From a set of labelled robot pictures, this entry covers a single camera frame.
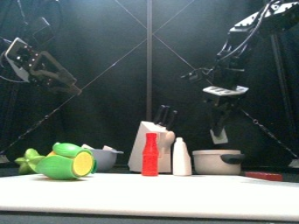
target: cooking pot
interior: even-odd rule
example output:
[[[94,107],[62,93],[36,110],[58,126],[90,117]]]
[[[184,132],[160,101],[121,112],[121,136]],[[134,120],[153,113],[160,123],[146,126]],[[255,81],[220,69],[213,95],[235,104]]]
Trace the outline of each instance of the cooking pot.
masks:
[[[239,150],[196,150],[193,166],[201,175],[239,175],[244,154]]]

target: pot handle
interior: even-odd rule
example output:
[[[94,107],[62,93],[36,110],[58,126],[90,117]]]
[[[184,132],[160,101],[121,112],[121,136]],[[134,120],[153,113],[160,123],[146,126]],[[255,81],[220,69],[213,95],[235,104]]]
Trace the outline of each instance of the pot handle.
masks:
[[[220,155],[220,159],[224,163],[229,165],[239,165],[241,161],[244,160],[245,155],[244,154],[223,154]]]

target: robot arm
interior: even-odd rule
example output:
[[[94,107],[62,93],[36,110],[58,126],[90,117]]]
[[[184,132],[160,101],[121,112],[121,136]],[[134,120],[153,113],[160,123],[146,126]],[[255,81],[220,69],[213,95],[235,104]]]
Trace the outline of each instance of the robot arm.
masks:
[[[10,42],[2,39],[2,46]],[[2,53],[16,75],[36,86],[46,88],[53,93],[66,92],[78,95],[81,90],[74,86],[76,79],[57,60],[45,51],[33,48],[16,38]]]
[[[209,126],[215,144],[215,139],[225,139],[225,121],[248,91],[247,87],[239,86],[239,77],[244,73],[244,66],[257,41],[287,30],[299,22],[299,3],[281,2],[271,0],[259,12],[235,24],[228,31],[227,43],[210,69],[213,86],[202,89],[204,102],[209,104]]]

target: knife block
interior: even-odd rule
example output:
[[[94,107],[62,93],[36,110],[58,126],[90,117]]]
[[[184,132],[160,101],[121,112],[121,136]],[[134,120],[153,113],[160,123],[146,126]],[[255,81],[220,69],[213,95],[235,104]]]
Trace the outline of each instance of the knife block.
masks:
[[[134,137],[134,145],[128,159],[128,167],[130,172],[142,170],[142,150],[145,147],[145,133],[154,132],[157,134],[157,172],[172,172],[172,155],[170,147],[174,139],[174,134],[165,127],[153,124],[152,122],[140,122],[138,130]]]

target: red bottle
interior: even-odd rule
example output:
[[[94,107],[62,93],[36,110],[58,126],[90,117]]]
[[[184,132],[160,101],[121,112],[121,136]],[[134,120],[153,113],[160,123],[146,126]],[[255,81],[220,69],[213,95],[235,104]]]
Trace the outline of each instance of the red bottle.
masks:
[[[158,150],[156,146],[156,133],[145,133],[145,144],[142,151],[142,170],[144,176],[157,176]]]

